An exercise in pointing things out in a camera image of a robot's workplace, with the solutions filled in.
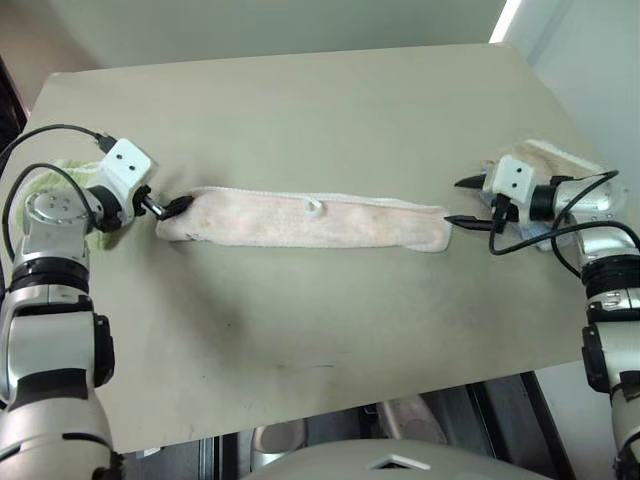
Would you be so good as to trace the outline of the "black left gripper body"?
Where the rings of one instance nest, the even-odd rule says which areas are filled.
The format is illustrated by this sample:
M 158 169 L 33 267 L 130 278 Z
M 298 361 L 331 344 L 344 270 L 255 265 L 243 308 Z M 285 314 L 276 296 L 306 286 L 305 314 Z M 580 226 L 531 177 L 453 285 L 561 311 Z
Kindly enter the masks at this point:
M 166 213 L 165 208 L 151 197 L 151 188 L 148 185 L 142 185 L 135 191 L 132 207 L 135 217 L 150 212 L 157 220 L 163 220 Z

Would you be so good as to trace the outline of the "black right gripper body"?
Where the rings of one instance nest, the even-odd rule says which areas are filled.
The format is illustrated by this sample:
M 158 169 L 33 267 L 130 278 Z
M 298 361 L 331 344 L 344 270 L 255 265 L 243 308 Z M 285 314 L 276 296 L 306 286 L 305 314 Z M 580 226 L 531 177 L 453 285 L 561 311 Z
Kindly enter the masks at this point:
M 483 171 L 480 177 L 480 198 L 490 209 L 491 220 L 493 222 L 508 222 L 511 208 L 510 198 L 495 190 L 488 171 Z

